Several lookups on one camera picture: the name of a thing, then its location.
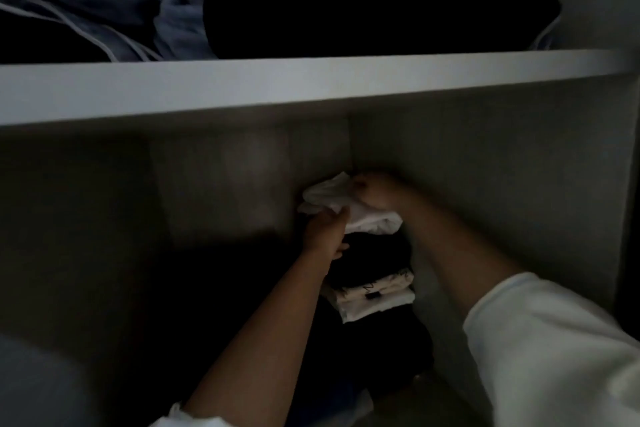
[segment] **closet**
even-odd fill
[[[639,77],[604,50],[0,67],[2,389],[28,410],[7,378],[46,365],[34,415],[117,420],[155,261],[289,239],[302,189],[341,171],[402,173],[611,310]],[[412,265],[438,374],[489,418],[463,318],[417,246]]]

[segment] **white sleeve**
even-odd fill
[[[464,329],[496,426],[640,426],[640,343],[596,304],[522,273]]]
[[[174,403],[166,417],[160,417],[149,427],[232,427],[220,417],[212,419],[194,419],[180,410],[180,404]]]

